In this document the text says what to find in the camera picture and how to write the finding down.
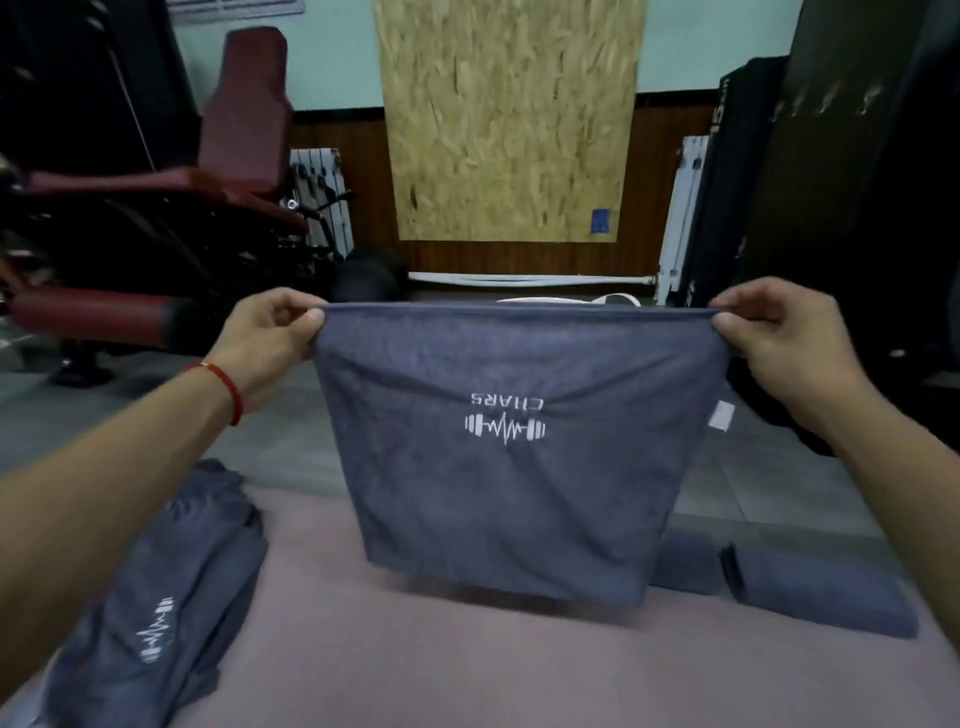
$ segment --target heartbeat line logo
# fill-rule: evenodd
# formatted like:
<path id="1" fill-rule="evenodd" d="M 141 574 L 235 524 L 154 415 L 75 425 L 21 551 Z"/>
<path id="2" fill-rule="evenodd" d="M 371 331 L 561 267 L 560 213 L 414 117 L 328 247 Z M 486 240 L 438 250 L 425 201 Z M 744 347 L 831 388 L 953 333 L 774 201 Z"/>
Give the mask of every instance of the heartbeat line logo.
<path id="1" fill-rule="evenodd" d="M 140 659 L 143 662 L 147 664 L 156 662 L 156 659 L 160 656 L 160 652 L 163 651 L 164 645 L 158 643 L 167 630 L 173 629 L 173 624 L 171 624 L 167 618 L 173 611 L 174 599 L 171 596 L 161 599 L 156 609 L 154 609 L 156 618 L 153 623 L 146 629 L 136 633 L 136 636 L 143 640 L 144 644 L 143 649 L 140 650 Z"/>
<path id="2" fill-rule="evenodd" d="M 491 420 L 483 415 L 467 415 L 464 427 L 477 437 L 482 437 L 485 432 L 492 433 L 498 438 L 502 437 L 504 445 L 521 434 L 525 434 L 527 440 L 541 440 L 546 432 L 546 425 L 540 420 L 531 418 L 526 424 L 519 423 L 516 420 L 508 420 L 506 412 L 500 415 L 499 420 Z"/>

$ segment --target white strap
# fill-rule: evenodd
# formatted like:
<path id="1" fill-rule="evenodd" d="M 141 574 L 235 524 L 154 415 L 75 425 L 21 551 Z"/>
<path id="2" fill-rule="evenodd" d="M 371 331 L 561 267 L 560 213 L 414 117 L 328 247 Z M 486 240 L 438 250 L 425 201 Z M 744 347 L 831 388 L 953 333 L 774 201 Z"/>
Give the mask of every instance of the white strap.
<path id="1" fill-rule="evenodd" d="M 610 296 L 622 296 L 627 299 L 634 306 L 642 306 L 642 303 L 636 299 L 636 296 L 632 296 L 629 293 L 609 293 L 606 296 L 601 296 L 598 299 L 593 301 L 581 301 L 580 299 L 562 299 L 562 298 L 551 298 L 549 296 L 528 296 L 526 298 L 519 299 L 500 299 L 498 303 L 606 303 L 607 299 Z"/>

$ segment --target wrist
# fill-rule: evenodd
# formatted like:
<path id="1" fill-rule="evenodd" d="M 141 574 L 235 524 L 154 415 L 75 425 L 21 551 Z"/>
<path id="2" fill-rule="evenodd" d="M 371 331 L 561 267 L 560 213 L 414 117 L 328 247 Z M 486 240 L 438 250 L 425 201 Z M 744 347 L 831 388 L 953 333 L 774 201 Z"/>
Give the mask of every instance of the wrist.
<path id="1" fill-rule="evenodd" d="M 870 411 L 878 402 L 885 399 L 866 375 L 857 373 L 831 383 L 812 398 L 804 416 L 807 422 L 801 424 L 836 449 L 837 441 L 851 426 L 871 417 Z"/>
<path id="2" fill-rule="evenodd" d="M 202 401 L 211 406 L 216 416 L 226 419 L 227 425 L 237 425 L 243 416 L 243 399 L 235 384 L 223 370 L 207 362 L 188 365 L 183 373 L 202 392 Z"/>

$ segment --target white pipe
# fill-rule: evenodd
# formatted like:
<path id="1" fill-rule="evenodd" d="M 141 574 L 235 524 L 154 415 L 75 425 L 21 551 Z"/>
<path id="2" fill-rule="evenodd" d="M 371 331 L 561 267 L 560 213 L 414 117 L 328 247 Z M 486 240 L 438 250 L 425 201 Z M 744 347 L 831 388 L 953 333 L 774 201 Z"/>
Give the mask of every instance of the white pipe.
<path id="1" fill-rule="evenodd" d="M 632 278 L 627 276 L 515 276 L 476 275 L 471 273 L 411 273 L 410 280 L 425 283 L 445 283 L 475 288 L 540 288 L 546 286 L 596 285 L 629 283 L 631 285 L 655 285 L 656 276 Z"/>

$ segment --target gray floor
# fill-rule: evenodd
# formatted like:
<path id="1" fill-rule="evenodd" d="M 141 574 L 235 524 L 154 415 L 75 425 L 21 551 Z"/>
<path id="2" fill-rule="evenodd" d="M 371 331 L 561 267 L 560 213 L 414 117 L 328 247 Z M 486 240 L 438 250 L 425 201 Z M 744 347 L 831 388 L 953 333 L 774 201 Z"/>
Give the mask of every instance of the gray floor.
<path id="1" fill-rule="evenodd" d="M 107 360 L 118 377 L 95 390 L 53 387 L 43 374 L 0 375 L 0 472 L 29 463 L 149 392 L 188 361 L 160 353 Z M 843 466 L 738 403 L 728 432 L 710 430 L 673 523 L 718 543 L 753 540 L 864 561 L 902 573 Z M 298 367 L 262 411 L 228 430 L 211 455 L 251 484 L 346 492 L 316 374 Z"/>

